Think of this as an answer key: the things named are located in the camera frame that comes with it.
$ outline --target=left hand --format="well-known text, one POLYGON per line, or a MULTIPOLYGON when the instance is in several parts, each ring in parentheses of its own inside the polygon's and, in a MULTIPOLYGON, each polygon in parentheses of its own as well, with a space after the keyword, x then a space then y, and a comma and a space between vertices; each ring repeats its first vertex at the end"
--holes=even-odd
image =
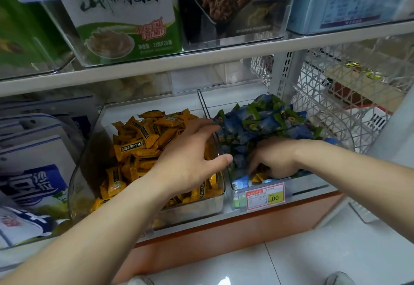
POLYGON ((172 197, 189 192, 233 161, 230 154, 211 161, 204 159, 204 149, 212 133, 220 126, 211 119, 190 120, 184 132, 164 150, 148 172, 172 197))

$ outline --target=store shelf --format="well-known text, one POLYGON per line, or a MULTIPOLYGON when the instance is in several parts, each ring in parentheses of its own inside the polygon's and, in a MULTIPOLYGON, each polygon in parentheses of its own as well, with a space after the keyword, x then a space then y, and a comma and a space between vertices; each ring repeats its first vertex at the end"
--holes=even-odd
POLYGON ((291 52, 312 47, 356 42, 370 38, 399 35, 410 32, 414 32, 414 21, 384 24, 313 36, 298 36, 292 33, 287 33, 287 35, 280 40, 262 41, 207 51, 196 50, 193 52, 183 52, 167 57, 133 63, 4 80, 0 84, 0 96, 69 87, 78 84, 191 68, 214 63, 225 63, 253 56, 264 56, 278 52, 291 52))

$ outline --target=right hand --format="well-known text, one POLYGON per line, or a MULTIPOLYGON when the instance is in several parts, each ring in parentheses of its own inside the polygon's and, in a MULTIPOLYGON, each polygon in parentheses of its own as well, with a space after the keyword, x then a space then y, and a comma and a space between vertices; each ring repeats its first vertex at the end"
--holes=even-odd
POLYGON ((257 144, 257 148, 250 154, 248 173, 251 174, 260 163, 270 167, 273 177, 285 178, 292 176, 301 165, 298 151, 311 142, 311 140, 293 140, 282 137, 271 137, 257 144))

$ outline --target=yellow price sticker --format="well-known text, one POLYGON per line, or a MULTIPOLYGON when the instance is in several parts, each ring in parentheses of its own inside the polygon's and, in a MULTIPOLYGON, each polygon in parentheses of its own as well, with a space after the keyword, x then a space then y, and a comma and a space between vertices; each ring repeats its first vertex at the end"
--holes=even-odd
POLYGON ((269 201, 269 204, 283 202, 283 191, 279 191, 274 194, 269 194, 267 196, 267 201, 269 201))

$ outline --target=white floor tile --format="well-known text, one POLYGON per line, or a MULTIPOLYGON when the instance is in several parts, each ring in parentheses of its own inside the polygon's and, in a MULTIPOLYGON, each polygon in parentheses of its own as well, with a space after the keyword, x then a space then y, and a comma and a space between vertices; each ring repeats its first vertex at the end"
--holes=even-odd
POLYGON ((155 285, 280 285, 265 244, 166 270, 155 285))
POLYGON ((357 285, 414 280, 414 245, 383 222, 364 224, 348 206, 327 226, 266 243, 282 285, 319 285, 343 271, 357 285))

